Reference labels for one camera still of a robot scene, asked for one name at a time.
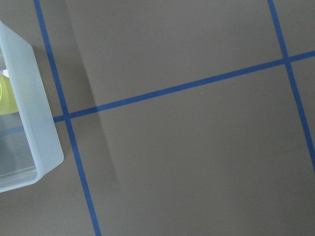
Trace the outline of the yellow plastic cup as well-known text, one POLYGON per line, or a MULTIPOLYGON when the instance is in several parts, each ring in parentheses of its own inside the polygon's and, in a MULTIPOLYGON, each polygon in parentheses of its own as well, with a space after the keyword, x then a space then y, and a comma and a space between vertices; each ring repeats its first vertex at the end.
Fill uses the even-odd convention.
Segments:
POLYGON ((8 115, 18 112, 18 107, 8 77, 0 75, 0 114, 8 115))

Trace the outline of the clear plastic storage box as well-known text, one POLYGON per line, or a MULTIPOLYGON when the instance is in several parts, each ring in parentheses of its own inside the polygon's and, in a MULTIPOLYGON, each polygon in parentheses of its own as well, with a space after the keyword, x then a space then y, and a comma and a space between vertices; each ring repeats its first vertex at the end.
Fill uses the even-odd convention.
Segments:
POLYGON ((17 111, 0 115, 0 190, 38 182, 64 160, 33 48, 0 25, 0 71, 7 72, 17 111))

